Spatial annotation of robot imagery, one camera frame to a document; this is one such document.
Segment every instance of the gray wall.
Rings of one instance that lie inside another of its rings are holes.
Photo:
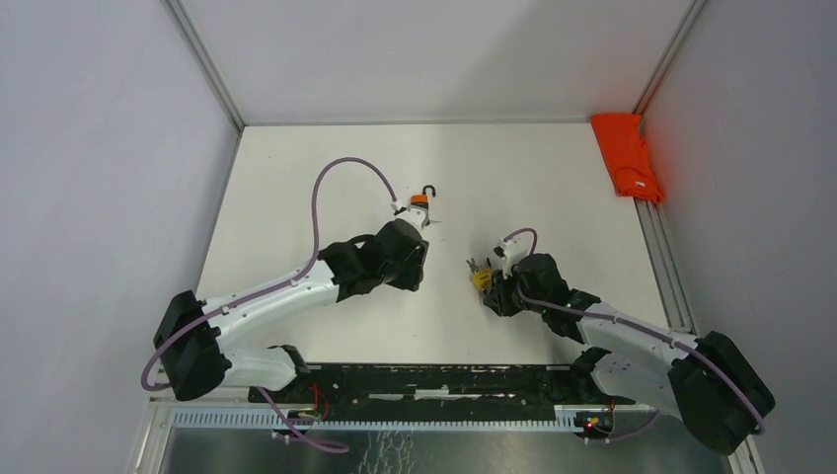
[[[705,331],[776,395],[771,473],[837,461],[837,2],[712,2],[646,120]]]
[[[236,134],[160,2],[0,11],[0,472],[124,472]]]
[[[184,0],[245,121],[629,110],[689,0]]]

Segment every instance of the purple cable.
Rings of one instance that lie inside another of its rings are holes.
[[[625,439],[630,439],[634,436],[639,436],[639,435],[647,432],[648,430],[653,428],[654,425],[656,425],[656,422],[660,418],[662,418],[662,414],[660,412],[654,412],[653,416],[651,416],[651,418],[644,425],[637,428],[636,430],[633,430],[632,432],[625,433],[625,434],[620,434],[620,435],[614,436],[614,437],[606,437],[604,439],[593,439],[593,438],[590,438],[590,437],[585,437],[583,440],[584,440],[584,442],[590,443],[590,444],[608,444],[608,443],[616,442],[616,441],[624,441]]]
[[[299,274],[296,275],[296,279],[300,279],[300,278],[303,278],[304,276],[308,275],[308,273],[311,272],[311,269],[314,267],[314,264],[317,263],[317,253],[320,251],[320,223],[317,220],[317,195],[320,193],[320,184],[323,182],[323,178],[326,177],[326,174],[332,168],[338,166],[340,163],[347,163],[347,162],[359,163],[359,164],[364,165],[367,168],[371,169],[372,171],[374,171],[375,174],[378,175],[378,178],[380,178],[381,181],[384,183],[384,186],[387,187],[387,191],[390,193],[390,198],[392,198],[392,201],[395,202],[396,200],[398,200],[398,198],[395,196],[395,191],[393,190],[392,185],[390,185],[390,182],[387,180],[387,178],[384,176],[384,174],[381,173],[381,170],[379,170],[372,163],[369,163],[368,161],[366,161],[362,158],[355,158],[355,157],[347,156],[347,157],[344,157],[344,158],[339,158],[339,159],[329,163],[328,165],[326,165],[326,167],[323,168],[323,171],[321,171],[320,174],[317,176],[317,181],[314,182],[314,191],[311,193],[311,219],[314,221],[314,250],[311,252],[311,258],[308,260],[308,263],[305,264],[305,267],[299,272]],[[261,289],[259,291],[255,291],[255,292],[247,294],[247,295],[244,295],[244,296],[242,296],[242,297],[240,297],[236,300],[233,300],[229,304],[229,307],[235,308],[236,306],[238,306],[240,304],[247,303],[247,302],[252,301],[256,298],[261,298],[262,296],[273,293],[274,291],[278,291],[280,289],[283,289],[287,286],[290,286],[291,282],[293,280],[294,280],[294,278],[289,278],[285,281],[281,281],[277,284],[273,284],[271,286],[268,286],[267,288]],[[199,318],[195,319],[194,321],[186,324],[178,332],[176,332],[169,339],[167,339],[162,345],[160,345],[160,347],[157,349],[157,351],[154,352],[154,354],[151,356],[151,358],[148,359],[148,362],[145,364],[145,367],[142,369],[142,378],[140,379],[140,383],[142,384],[142,388],[144,388],[145,390],[147,390],[149,392],[159,392],[161,390],[165,390],[165,389],[171,387],[171,384],[168,384],[168,383],[155,383],[153,385],[148,383],[148,376],[151,374],[151,369],[154,368],[154,364],[157,363],[157,360],[159,360],[160,357],[178,339],[183,337],[185,334],[187,334],[192,329],[194,329],[197,326],[205,323],[209,319],[214,318],[215,316],[218,316],[219,314],[221,314],[221,308],[216,308],[212,311],[209,311],[208,313],[204,314],[203,316],[200,316]]]
[[[509,240],[522,234],[523,232],[530,232],[532,234],[532,248],[529,249],[529,255],[532,255],[535,253],[535,247],[538,246],[538,231],[531,227],[523,227],[522,229],[517,229],[514,232],[503,237],[502,241],[508,242]]]
[[[273,408],[276,414],[279,415],[279,417],[282,419],[282,422],[285,423],[285,426],[290,430],[290,432],[296,436],[289,439],[289,441],[301,441],[323,452],[328,452],[330,454],[345,454],[348,452],[348,446],[343,444],[342,442],[317,441],[304,435],[302,432],[300,432],[293,426],[293,424],[290,422],[290,420],[287,419],[287,417],[285,417],[282,414],[282,411],[279,410],[279,407],[276,406],[276,402],[274,402],[273,399],[270,398],[270,395],[267,394],[267,390],[265,390],[262,387],[256,387],[256,389],[259,390],[259,393],[261,393],[263,397],[265,397],[265,400],[267,400],[267,402],[270,404],[270,407]]]
[[[756,421],[756,424],[758,425],[758,428],[756,429],[755,432],[758,435],[764,433],[764,430],[765,430],[765,428],[764,428],[764,418],[761,416],[761,414],[758,412],[758,410],[752,404],[752,402],[750,402],[750,399],[747,398],[746,395],[744,395],[744,392],[742,392],[741,389],[738,388],[737,385],[735,385],[735,382],[733,382],[732,379],[730,379],[725,373],[723,373],[723,370],[721,370],[717,365],[715,365],[705,355],[699,353],[698,351],[686,346],[685,344],[683,344],[679,341],[675,341],[673,338],[671,338],[670,336],[668,336],[665,333],[661,333],[659,331],[655,331],[654,329],[647,328],[647,327],[645,327],[641,324],[635,323],[634,321],[628,321],[628,320],[625,320],[625,319],[620,319],[620,318],[618,318],[614,315],[610,315],[610,314],[588,313],[586,311],[579,311],[577,309],[566,308],[564,306],[561,306],[561,305],[558,305],[558,304],[553,304],[553,303],[550,303],[550,302],[547,302],[547,301],[542,301],[542,300],[539,300],[539,299],[533,299],[533,298],[530,298],[530,297],[526,296],[525,294],[523,294],[523,290],[520,289],[520,286],[517,287],[517,294],[520,295],[520,299],[522,299],[523,301],[526,301],[527,303],[530,303],[530,304],[537,304],[539,306],[544,306],[544,307],[547,307],[547,308],[555,309],[556,311],[561,311],[561,312],[572,314],[572,315],[575,315],[575,316],[581,316],[582,318],[602,319],[602,320],[605,320],[605,321],[610,321],[612,323],[619,323],[619,324],[622,324],[623,326],[628,326],[629,328],[635,329],[635,330],[637,330],[641,333],[652,336],[655,339],[659,339],[660,341],[663,341],[664,343],[669,344],[672,347],[675,347],[675,348],[677,348],[681,351],[686,352],[686,354],[688,354],[689,356],[693,356],[694,358],[696,358],[697,360],[702,362],[703,365],[705,365],[709,370],[711,370],[715,375],[717,375],[718,378],[720,378],[723,381],[723,383],[725,383],[726,386],[729,387],[730,390],[732,390],[732,393],[734,393],[735,396],[738,397],[738,400],[741,401],[741,403],[744,405],[744,407],[747,409],[747,411],[750,412],[750,416],[752,416],[753,420]]]

